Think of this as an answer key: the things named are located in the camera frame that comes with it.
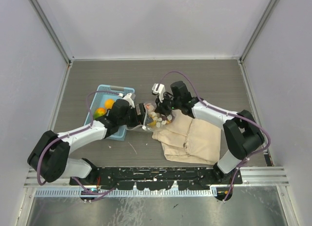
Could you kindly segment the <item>clear polka dot zip bag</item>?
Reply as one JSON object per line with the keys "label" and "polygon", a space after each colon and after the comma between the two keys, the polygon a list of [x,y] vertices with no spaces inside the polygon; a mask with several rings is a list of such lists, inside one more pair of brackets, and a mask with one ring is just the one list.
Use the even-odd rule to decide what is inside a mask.
{"label": "clear polka dot zip bag", "polygon": [[155,112],[155,103],[144,103],[146,105],[147,113],[144,125],[135,126],[135,108],[130,112],[129,122],[126,125],[126,129],[129,131],[140,131],[140,132],[154,132],[166,125],[172,123],[176,117],[175,112],[171,112],[170,115],[165,116]]}

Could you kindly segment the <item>yellow fake lemon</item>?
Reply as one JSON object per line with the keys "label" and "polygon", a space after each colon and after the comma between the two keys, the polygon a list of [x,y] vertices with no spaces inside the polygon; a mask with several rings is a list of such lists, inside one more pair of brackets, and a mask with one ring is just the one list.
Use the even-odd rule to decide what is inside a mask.
{"label": "yellow fake lemon", "polygon": [[114,105],[115,101],[113,99],[107,99],[104,103],[105,108],[108,109],[112,109],[113,105]]}

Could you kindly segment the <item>green fake fruit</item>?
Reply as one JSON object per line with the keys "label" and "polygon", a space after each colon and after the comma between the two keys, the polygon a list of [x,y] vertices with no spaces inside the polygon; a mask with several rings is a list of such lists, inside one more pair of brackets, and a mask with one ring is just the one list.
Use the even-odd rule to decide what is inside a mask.
{"label": "green fake fruit", "polygon": [[93,119],[95,120],[98,117],[101,117],[106,114],[106,109],[104,107],[97,108],[93,113]]}

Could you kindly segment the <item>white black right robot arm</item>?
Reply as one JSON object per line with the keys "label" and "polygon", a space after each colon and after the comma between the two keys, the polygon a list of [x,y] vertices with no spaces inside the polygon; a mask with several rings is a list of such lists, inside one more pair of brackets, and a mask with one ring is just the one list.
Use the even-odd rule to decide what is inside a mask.
{"label": "white black right robot arm", "polygon": [[193,97],[183,81],[172,83],[170,88],[171,93],[166,91],[163,84],[153,85],[152,94],[157,96],[156,112],[168,116],[173,110],[179,110],[193,119],[209,122],[224,132],[228,151],[214,164],[213,175],[216,182],[225,184],[231,178],[232,171],[264,144],[260,126],[247,110],[232,112],[200,97]]}

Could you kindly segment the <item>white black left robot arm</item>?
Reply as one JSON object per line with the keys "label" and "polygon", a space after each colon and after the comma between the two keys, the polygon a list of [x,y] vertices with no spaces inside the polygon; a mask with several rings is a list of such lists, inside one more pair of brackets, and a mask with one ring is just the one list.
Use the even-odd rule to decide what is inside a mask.
{"label": "white black left robot arm", "polygon": [[52,183],[60,177],[77,178],[93,185],[99,177],[99,167],[86,158],[71,159],[69,155],[83,146],[110,137],[122,126],[137,128],[143,125],[146,106],[130,100],[117,100],[108,112],[80,128],[55,133],[44,132],[27,159],[37,172],[39,185]]}

